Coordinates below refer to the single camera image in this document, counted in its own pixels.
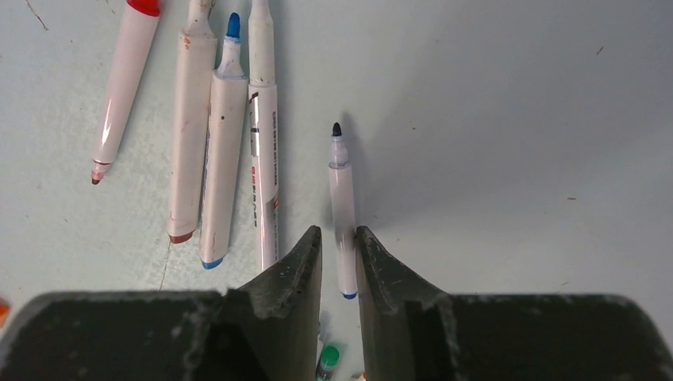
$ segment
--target red cap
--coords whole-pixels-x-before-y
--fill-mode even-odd
[[[138,12],[148,16],[158,17],[160,14],[159,0],[127,0],[126,2]]]

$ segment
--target marker body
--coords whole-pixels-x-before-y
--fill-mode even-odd
[[[236,194],[248,79],[240,67],[240,42],[225,38],[222,62],[210,89],[208,152],[203,193],[201,261],[217,266],[227,253]]]
[[[268,0],[253,0],[249,27],[252,207],[260,272],[278,260],[278,94]]]
[[[174,244],[189,240],[198,222],[210,83],[217,50],[217,38],[208,26],[210,4],[190,1],[187,26],[179,34],[167,222],[168,236]]]
[[[346,299],[357,295],[356,278],[356,208],[353,174],[343,137],[332,137],[332,160],[329,162],[329,190],[332,195],[336,273],[339,290]]]
[[[91,180],[94,184],[102,180],[105,172],[117,158],[121,137],[124,135],[158,23],[158,8],[136,8],[126,3],[112,58],[103,110],[98,119],[91,168]]]

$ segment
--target green marker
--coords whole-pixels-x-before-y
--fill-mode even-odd
[[[339,349],[333,345],[327,345],[322,350],[320,355],[320,362],[317,363],[316,381],[328,381],[332,379],[334,368],[339,362]]]

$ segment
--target green cap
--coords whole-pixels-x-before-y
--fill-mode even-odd
[[[339,362],[339,349],[336,349],[332,345],[326,346],[320,355],[320,362],[328,367],[336,366]]]

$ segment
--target red marker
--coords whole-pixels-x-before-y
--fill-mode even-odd
[[[159,0],[126,2],[92,156],[91,182],[94,185],[101,182],[117,158],[159,15]]]

